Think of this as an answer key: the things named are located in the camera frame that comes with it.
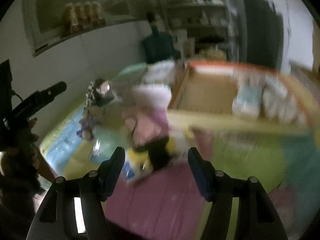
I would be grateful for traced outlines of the left hand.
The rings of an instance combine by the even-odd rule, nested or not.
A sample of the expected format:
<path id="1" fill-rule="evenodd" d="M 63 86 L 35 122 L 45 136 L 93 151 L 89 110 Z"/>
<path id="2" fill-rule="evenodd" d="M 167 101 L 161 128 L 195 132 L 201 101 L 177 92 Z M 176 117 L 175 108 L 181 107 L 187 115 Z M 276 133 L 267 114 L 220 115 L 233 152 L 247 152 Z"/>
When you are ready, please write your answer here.
<path id="1" fill-rule="evenodd" d="M 33 133 L 33 128 L 37 123 L 37 118 L 32 118 L 29 120 L 29 127 L 30 127 L 30 142 L 28 145 L 28 155 L 32 159 L 31 163 L 35 169 L 38 169 L 40 166 L 40 150 L 36 145 L 37 141 L 39 140 L 39 136 Z"/>

